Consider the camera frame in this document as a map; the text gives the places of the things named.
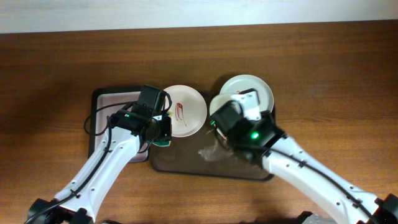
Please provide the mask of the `green yellow sponge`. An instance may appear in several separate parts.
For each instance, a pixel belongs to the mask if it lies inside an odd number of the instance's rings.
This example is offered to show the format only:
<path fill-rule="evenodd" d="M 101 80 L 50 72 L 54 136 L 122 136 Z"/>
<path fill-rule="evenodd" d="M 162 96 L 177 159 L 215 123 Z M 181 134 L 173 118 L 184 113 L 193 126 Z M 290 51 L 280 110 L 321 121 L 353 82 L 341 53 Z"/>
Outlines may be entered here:
<path fill-rule="evenodd" d="M 153 140 L 153 144 L 159 147 L 170 146 L 172 140 L 172 118 L 170 114 L 166 113 L 156 121 L 159 125 L 159 135 Z"/>

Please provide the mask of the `pale green plate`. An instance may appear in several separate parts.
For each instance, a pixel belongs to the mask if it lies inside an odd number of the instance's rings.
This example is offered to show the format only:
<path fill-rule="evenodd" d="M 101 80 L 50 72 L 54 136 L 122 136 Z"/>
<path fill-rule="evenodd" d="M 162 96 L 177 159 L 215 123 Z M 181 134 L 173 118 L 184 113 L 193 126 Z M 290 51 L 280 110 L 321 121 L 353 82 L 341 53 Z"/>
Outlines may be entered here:
<path fill-rule="evenodd" d="M 245 94 L 245 91 L 256 90 L 259 97 L 260 112 L 274 110 L 274 96 L 269 85 L 254 75 L 237 75 L 230 78 L 220 90 L 220 94 Z"/>

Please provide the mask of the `white plate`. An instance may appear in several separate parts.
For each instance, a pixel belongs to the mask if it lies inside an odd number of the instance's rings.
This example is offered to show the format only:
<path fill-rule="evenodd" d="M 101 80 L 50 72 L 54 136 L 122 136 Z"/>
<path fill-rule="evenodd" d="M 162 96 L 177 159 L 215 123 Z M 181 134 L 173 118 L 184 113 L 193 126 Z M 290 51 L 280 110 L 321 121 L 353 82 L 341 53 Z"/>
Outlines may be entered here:
<path fill-rule="evenodd" d="M 169 86 L 164 91 L 172 100 L 169 109 L 172 119 L 172 137 L 184 138 L 199 131 L 207 117 L 204 97 L 196 89 L 186 85 Z"/>
<path fill-rule="evenodd" d="M 209 124 L 225 141 L 240 119 L 239 110 L 239 103 L 232 99 L 232 94 L 217 95 L 210 103 Z"/>

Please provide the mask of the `white plate front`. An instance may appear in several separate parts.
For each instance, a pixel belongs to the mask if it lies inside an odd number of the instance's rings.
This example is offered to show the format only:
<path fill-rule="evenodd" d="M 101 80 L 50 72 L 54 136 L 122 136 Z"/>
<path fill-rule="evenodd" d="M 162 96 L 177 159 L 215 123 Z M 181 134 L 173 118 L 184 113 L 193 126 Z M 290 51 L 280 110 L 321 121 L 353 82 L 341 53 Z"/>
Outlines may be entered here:
<path fill-rule="evenodd" d="M 232 94 L 217 95 L 210 103 L 209 124 L 225 141 L 240 119 L 239 110 L 239 103 L 232 99 Z"/>

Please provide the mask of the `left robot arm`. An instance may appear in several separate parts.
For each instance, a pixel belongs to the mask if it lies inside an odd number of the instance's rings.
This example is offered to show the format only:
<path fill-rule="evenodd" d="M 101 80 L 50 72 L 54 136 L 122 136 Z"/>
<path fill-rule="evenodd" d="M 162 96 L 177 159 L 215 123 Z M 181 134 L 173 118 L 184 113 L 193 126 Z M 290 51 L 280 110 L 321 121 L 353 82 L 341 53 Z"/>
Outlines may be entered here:
<path fill-rule="evenodd" d="M 94 223 L 100 206 L 129 161 L 153 143 L 169 145 L 171 96 L 144 85 L 136 101 L 106 117 L 101 143 L 68 185 L 51 201 L 37 199 L 27 223 Z"/>

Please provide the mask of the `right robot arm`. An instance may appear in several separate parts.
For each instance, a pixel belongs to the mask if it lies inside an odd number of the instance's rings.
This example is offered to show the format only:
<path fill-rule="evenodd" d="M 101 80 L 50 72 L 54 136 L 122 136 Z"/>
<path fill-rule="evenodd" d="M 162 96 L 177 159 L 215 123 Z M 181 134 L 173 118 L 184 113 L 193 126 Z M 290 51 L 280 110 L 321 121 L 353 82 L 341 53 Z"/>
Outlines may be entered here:
<path fill-rule="evenodd" d="M 293 185 L 337 223 L 397 223 L 397 196 L 385 199 L 343 179 L 307 153 L 280 129 L 271 114 L 254 121 L 240 102 L 229 100 L 210 114 L 224 146 Z"/>

